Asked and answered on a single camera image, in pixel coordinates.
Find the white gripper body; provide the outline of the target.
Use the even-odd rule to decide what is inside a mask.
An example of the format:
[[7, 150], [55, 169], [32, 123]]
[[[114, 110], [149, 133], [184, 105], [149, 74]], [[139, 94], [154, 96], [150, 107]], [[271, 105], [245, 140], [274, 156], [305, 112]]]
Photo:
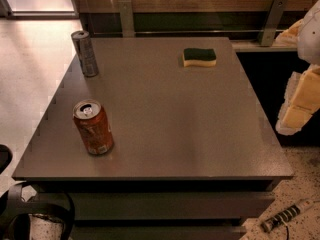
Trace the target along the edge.
[[297, 37], [298, 57], [320, 65], [320, 0], [306, 13]]

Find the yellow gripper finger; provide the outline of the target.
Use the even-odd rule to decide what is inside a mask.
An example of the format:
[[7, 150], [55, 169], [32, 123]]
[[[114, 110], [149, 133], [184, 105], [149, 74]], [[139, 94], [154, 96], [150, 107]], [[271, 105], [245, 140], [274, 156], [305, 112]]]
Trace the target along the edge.
[[320, 109], [320, 66], [310, 65], [303, 73], [293, 72], [287, 82], [276, 123], [276, 131], [285, 136], [302, 130]]
[[279, 46], [296, 46], [298, 34], [303, 20], [300, 19], [288, 29], [281, 32], [275, 39], [274, 44]]

